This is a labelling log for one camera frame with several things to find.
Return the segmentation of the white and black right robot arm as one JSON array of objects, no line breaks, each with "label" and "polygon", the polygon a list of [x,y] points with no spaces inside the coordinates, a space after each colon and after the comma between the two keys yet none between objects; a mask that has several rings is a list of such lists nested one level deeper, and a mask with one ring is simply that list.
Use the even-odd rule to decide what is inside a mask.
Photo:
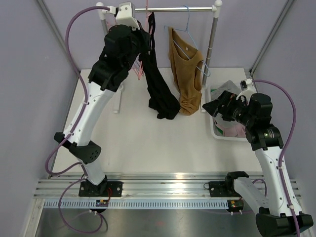
[{"label": "white and black right robot arm", "polygon": [[263,195],[244,172],[229,173],[224,190],[231,196],[239,194],[247,202],[255,214],[261,236],[299,237],[312,227],[312,216],[303,213],[291,186],[283,159],[285,145],[280,131],[271,123],[271,98],[254,93],[247,100],[243,95],[224,91],[202,107],[212,117],[220,114],[223,120],[236,121],[245,127],[246,139],[263,172],[267,195]]}]

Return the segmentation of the white and metal clothes rack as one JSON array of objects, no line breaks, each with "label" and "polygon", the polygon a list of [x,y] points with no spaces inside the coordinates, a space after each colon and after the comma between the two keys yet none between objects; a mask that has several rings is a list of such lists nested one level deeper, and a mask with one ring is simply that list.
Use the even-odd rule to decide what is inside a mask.
[{"label": "white and metal clothes rack", "polygon": [[[210,59],[213,51],[213,45],[214,45],[214,40],[215,40],[215,34],[216,34],[216,29],[217,29],[217,24],[218,24],[218,18],[220,16],[220,11],[221,7],[223,5],[223,2],[221,0],[215,1],[214,5],[211,7],[154,7],[154,8],[148,8],[150,12],[212,12],[213,13],[213,21],[212,21],[212,27],[211,27],[211,32],[210,32],[210,38],[209,38],[209,43],[208,43],[208,48],[207,48],[207,54],[206,58],[204,61],[204,69],[202,71],[203,77],[202,77],[202,98],[200,101],[200,104],[203,105],[206,102],[206,82],[207,79],[210,77]],[[108,6],[104,6],[102,2],[98,2],[96,4],[97,10],[98,10],[98,15],[99,19],[101,20],[102,23],[102,28],[104,34],[108,33],[108,27],[106,24],[106,14],[109,13],[109,8]],[[136,8],[135,7],[135,13],[145,13],[145,8]]]}]

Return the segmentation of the grey tank top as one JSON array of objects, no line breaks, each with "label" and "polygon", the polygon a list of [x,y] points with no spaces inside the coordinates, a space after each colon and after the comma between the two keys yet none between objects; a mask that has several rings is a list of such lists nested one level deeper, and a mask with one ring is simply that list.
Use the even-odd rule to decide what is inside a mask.
[{"label": "grey tank top", "polygon": [[228,80],[222,84],[217,89],[211,90],[210,99],[211,101],[217,99],[224,91],[239,95],[241,93],[241,88],[238,87],[233,81]]}]

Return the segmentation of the aluminium mounting rail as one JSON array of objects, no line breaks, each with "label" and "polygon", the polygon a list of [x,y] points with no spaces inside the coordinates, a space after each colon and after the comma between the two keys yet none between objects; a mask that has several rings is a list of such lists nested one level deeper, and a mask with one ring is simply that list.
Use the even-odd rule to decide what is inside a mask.
[{"label": "aluminium mounting rail", "polygon": [[[67,172],[57,177],[39,179],[34,198],[58,198],[81,177],[79,172]],[[107,173],[108,180],[123,182],[122,199],[209,199],[206,189],[210,181],[223,181],[226,173]]]}]

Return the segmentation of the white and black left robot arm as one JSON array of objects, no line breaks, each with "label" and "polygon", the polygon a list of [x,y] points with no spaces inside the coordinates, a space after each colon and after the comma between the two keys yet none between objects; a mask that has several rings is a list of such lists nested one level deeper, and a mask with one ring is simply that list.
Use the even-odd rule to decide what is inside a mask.
[{"label": "white and black left robot arm", "polygon": [[68,149],[86,171],[81,197],[110,193],[107,176],[98,160],[101,147],[91,141],[91,135],[104,107],[128,77],[137,56],[150,50],[149,38],[143,28],[115,25],[109,29],[104,37],[105,46],[88,76],[83,103],[70,126],[54,135],[54,140]]}]

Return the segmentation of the white plastic basket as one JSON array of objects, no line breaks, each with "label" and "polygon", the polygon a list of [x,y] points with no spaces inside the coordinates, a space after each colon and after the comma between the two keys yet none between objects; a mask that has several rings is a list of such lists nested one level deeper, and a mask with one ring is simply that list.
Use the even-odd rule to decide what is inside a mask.
[{"label": "white plastic basket", "polygon": [[[208,88],[207,88],[207,96],[206,96],[206,103],[207,102],[210,102],[211,99],[210,99],[210,93],[211,93],[211,90],[213,89],[217,89],[218,87],[220,87],[222,84],[215,84],[215,85],[210,85]],[[241,88],[240,86],[240,82],[235,82],[235,84]],[[243,141],[243,142],[247,142],[247,139],[246,138],[236,138],[236,137],[225,137],[223,135],[221,135],[215,128],[215,125],[214,125],[214,117],[210,117],[210,127],[211,127],[211,133],[212,135],[214,136],[214,138],[218,139],[218,140],[227,140],[227,141]]]}]

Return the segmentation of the pink wire hanger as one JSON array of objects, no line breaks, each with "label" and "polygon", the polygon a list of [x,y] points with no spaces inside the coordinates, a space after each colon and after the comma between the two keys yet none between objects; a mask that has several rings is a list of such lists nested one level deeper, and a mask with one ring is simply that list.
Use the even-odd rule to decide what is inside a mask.
[{"label": "pink wire hanger", "polygon": [[138,80],[140,80],[144,76],[144,71],[143,71],[143,64],[142,62],[139,62],[136,60],[133,64],[133,70],[137,75]]}]

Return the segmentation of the green tank top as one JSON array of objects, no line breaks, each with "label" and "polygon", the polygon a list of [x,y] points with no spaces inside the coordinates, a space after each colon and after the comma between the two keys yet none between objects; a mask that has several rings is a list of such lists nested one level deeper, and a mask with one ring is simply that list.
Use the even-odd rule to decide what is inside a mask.
[{"label": "green tank top", "polygon": [[221,127],[219,127],[217,124],[215,125],[216,130],[221,134],[224,135],[223,130],[221,129]]}]

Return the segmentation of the right aluminium frame post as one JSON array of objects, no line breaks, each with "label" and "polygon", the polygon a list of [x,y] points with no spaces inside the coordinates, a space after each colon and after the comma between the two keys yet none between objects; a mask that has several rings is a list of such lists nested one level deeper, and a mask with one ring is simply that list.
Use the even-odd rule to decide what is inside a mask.
[{"label": "right aluminium frame post", "polygon": [[263,46],[261,47],[259,54],[257,55],[254,63],[252,64],[251,68],[249,69],[249,74],[251,76],[254,75],[255,71],[257,70],[259,64],[261,63],[262,59],[264,58],[266,52],[268,51],[271,43],[273,42],[275,36],[277,35],[278,31],[280,30],[283,22],[285,21],[287,15],[291,11],[292,7],[294,6],[296,0],[287,0],[282,7],[273,27],[271,28]]}]

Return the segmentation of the pink hanger with black top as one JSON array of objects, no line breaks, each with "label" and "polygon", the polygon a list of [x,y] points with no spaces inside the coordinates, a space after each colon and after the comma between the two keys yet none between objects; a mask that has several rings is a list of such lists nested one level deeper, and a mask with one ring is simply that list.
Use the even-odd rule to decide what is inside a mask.
[{"label": "pink hanger with black top", "polygon": [[151,12],[148,10],[148,5],[149,5],[149,1],[146,0],[146,5],[145,5],[145,13],[146,13],[146,22],[145,22],[145,30],[146,32],[150,33],[150,27],[149,27],[149,17],[151,15]]}]

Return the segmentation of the aluminium frame post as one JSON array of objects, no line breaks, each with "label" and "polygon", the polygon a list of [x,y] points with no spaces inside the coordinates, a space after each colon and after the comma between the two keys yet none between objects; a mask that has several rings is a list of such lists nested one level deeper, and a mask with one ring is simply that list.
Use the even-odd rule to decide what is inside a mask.
[{"label": "aluminium frame post", "polygon": [[35,3],[37,4],[39,11],[43,15],[46,23],[48,24],[51,32],[53,33],[55,39],[57,40],[60,48],[62,49],[63,53],[67,57],[67,60],[69,61],[73,71],[77,75],[78,72],[76,72],[76,69],[74,68],[73,63],[71,62],[70,56],[67,52],[64,38],[62,37],[62,34],[60,33],[59,28],[58,28],[58,26],[57,26],[57,24],[52,16],[51,12],[50,12],[48,6],[46,5],[44,0],[35,0]]},{"label": "aluminium frame post", "polygon": [[261,47],[259,54],[257,55],[254,63],[252,64],[251,68],[249,69],[249,74],[251,76],[254,75],[255,71],[257,70],[259,64],[261,63],[262,59],[264,58],[266,52],[268,51],[271,43],[273,42],[275,36],[277,35],[278,31],[280,30],[283,22],[285,21],[287,15],[291,11],[292,7],[294,6],[296,0],[287,0],[282,7],[273,27],[271,28],[263,46]]}]

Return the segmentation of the left aluminium frame post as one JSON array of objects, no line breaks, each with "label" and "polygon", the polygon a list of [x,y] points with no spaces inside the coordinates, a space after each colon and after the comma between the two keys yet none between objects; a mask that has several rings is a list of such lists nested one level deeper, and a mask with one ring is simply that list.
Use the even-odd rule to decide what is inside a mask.
[{"label": "left aluminium frame post", "polygon": [[48,6],[46,5],[44,0],[35,0],[35,3],[37,4],[39,11],[43,15],[46,23],[48,24],[51,32],[53,33],[55,39],[57,40],[60,48],[62,49],[63,53],[67,57],[67,60],[69,61],[73,71],[77,75],[78,72],[76,72],[76,69],[74,68],[73,63],[71,62],[70,56],[67,52],[64,38],[62,37],[62,34],[60,33],[59,28],[58,28],[58,26],[57,26],[57,24],[52,16],[51,12],[50,12]]}]

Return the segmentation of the pink hanger with grey top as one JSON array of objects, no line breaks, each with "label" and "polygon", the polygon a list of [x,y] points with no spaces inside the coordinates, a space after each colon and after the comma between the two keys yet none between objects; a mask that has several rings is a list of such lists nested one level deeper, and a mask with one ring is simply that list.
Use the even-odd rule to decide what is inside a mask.
[{"label": "pink hanger with grey top", "polygon": [[113,14],[106,14],[105,18],[106,18],[106,24],[108,28],[111,28],[113,25],[117,23],[116,18]]}]

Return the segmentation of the mauve pink tank top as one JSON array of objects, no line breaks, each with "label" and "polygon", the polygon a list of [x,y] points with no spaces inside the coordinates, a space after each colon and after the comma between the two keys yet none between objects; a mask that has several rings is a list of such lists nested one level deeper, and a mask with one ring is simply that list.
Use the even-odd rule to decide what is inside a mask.
[{"label": "mauve pink tank top", "polygon": [[218,125],[224,132],[225,137],[245,138],[245,126],[236,121],[224,121],[221,115],[214,118],[214,125]]}]

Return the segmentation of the black tank top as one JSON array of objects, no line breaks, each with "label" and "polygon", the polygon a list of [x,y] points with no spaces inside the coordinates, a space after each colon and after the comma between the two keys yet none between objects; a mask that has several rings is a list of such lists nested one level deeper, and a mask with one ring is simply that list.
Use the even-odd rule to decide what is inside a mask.
[{"label": "black tank top", "polygon": [[171,93],[163,76],[161,75],[155,51],[154,33],[156,30],[156,19],[153,12],[148,17],[149,24],[149,43],[151,50],[146,54],[139,56],[142,62],[143,71],[145,73],[147,90],[150,95],[149,108],[157,111],[158,119],[173,120],[180,110],[180,103],[178,99]]}]

